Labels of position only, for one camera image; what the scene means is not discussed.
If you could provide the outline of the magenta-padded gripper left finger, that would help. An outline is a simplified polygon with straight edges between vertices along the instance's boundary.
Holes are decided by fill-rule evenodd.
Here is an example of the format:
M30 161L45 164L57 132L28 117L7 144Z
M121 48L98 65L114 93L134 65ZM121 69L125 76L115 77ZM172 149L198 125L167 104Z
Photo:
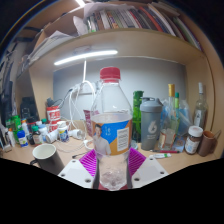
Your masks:
M83 188L91 189L96 173L97 157L95 150L91 150L79 160L72 159L58 176Z

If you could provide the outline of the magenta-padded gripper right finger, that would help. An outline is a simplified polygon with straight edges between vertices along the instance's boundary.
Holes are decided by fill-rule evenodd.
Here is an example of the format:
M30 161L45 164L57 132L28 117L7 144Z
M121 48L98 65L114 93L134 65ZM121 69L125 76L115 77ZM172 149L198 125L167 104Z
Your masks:
M133 188L141 188L168 175L153 155L145 157L133 148L129 151L128 171Z

